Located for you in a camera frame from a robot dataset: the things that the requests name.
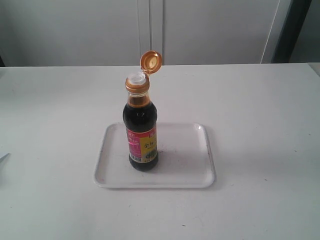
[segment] bottle label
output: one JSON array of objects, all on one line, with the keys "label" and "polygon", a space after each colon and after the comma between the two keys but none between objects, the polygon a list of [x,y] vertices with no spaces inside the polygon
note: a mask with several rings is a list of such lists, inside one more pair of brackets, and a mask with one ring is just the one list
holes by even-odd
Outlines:
[{"label": "bottle label", "polygon": [[134,132],[126,129],[130,157],[137,163],[151,162],[157,156],[157,128],[146,132]]}]

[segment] table surface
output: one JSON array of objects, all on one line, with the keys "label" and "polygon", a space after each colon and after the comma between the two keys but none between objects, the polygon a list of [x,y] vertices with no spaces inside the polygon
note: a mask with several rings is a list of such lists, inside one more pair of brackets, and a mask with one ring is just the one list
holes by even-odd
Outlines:
[{"label": "table surface", "polygon": [[320,239],[320,78],[308,64],[163,66],[150,78],[158,122],[206,126],[215,183],[100,188],[105,129],[122,121],[138,69],[0,69],[1,239]]}]

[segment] tray rim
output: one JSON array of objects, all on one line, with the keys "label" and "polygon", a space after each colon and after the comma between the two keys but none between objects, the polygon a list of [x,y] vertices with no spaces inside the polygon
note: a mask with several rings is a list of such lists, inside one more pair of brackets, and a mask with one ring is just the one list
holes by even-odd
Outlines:
[{"label": "tray rim", "polygon": [[205,144],[206,144],[206,148],[207,148],[207,152],[208,152],[208,156],[209,156],[209,163],[210,163],[210,172],[212,175],[212,180],[206,184],[184,184],[184,185],[178,185],[178,184],[171,184],[170,186],[168,186],[167,184],[158,184],[158,185],[132,185],[132,186],[128,186],[128,185],[121,185],[121,184],[104,184],[99,182],[99,180],[97,179],[97,172],[98,172],[98,167],[99,167],[99,163],[101,161],[101,153],[102,153],[102,149],[104,147],[104,143],[107,137],[107,133],[108,131],[116,125],[125,125],[124,122],[114,122],[112,124],[110,124],[105,132],[104,132],[104,136],[103,139],[101,141],[101,147],[99,150],[99,156],[98,159],[95,163],[95,167],[94,167],[94,173],[93,173],[93,182],[100,188],[104,188],[104,189],[204,189],[204,188],[208,188],[209,186],[211,186],[215,181],[216,181],[216,171],[215,171],[215,165],[214,165],[214,159],[213,159],[213,154],[211,151],[211,145],[210,145],[210,139],[209,139],[209,135],[207,132],[206,127],[203,124],[200,124],[198,122],[157,122],[157,125],[167,125],[167,124],[177,124],[177,125],[198,125],[199,127],[202,128],[203,132],[204,132],[204,137],[205,137]]}]

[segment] white wall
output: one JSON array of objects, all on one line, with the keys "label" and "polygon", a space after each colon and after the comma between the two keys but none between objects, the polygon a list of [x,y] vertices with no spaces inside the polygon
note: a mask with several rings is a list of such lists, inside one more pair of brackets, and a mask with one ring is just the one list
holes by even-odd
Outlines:
[{"label": "white wall", "polygon": [[310,4],[290,62],[320,62],[320,0],[313,0]]},{"label": "white wall", "polygon": [[0,0],[6,66],[270,62],[291,0]]}]

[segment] plastic tray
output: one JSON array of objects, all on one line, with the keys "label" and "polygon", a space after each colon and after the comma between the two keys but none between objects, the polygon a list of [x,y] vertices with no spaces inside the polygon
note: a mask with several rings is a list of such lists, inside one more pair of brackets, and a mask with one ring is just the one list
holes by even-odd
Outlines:
[{"label": "plastic tray", "polygon": [[198,123],[157,123],[159,162],[147,172],[129,162],[126,126],[105,132],[94,182],[102,188],[205,188],[215,180],[213,158],[204,126]]}]

